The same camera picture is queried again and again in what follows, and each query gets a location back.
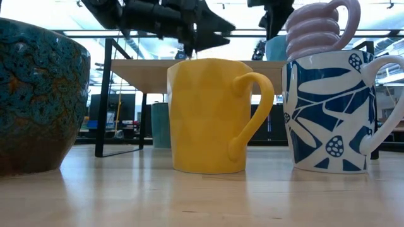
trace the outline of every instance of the pink spiral mug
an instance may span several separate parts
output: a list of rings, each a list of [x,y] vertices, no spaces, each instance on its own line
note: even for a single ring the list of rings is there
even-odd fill
[[[348,23],[341,38],[336,10],[339,6],[348,9]],[[355,35],[359,21],[358,0],[332,0],[330,3],[301,7],[286,21],[288,61],[315,53],[341,50]]]

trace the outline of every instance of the blue leaf pattern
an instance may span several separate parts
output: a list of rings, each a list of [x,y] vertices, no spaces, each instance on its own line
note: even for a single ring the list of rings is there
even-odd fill
[[[366,157],[360,154],[359,146],[366,135],[372,134],[376,88],[366,86],[358,74],[371,60],[373,55],[355,50],[348,58],[351,69],[305,69],[298,59],[287,64],[284,117],[297,166],[365,169]],[[329,84],[335,86],[331,79],[346,81],[346,85],[339,91],[325,89]],[[358,122],[364,114],[369,118]]]

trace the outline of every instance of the yellow mug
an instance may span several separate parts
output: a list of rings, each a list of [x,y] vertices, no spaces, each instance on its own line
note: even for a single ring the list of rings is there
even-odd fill
[[[253,81],[261,101],[251,118]],[[167,88],[174,169],[243,171],[247,143],[272,108],[271,81],[239,61],[199,59],[170,67]]]

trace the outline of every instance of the wood grain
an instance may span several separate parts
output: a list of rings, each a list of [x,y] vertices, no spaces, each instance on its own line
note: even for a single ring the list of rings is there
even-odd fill
[[[111,69],[130,85],[145,93],[167,93],[167,69],[180,60],[112,60]],[[273,83],[276,95],[282,94],[281,70],[283,61],[243,61],[254,72],[267,76]],[[259,95],[255,84],[252,93]]]
[[[0,226],[403,226],[402,153],[335,175],[294,170],[288,148],[249,148],[245,172],[197,175],[173,170],[168,149],[93,152],[74,146],[60,171],[0,179]]]

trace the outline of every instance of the blue and white mug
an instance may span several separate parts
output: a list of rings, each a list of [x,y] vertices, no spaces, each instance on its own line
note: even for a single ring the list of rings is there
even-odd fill
[[[404,116],[404,93],[383,126],[376,123],[377,72],[404,58],[359,50],[313,54],[282,68],[285,126],[294,166],[326,173],[365,173],[369,155]]]

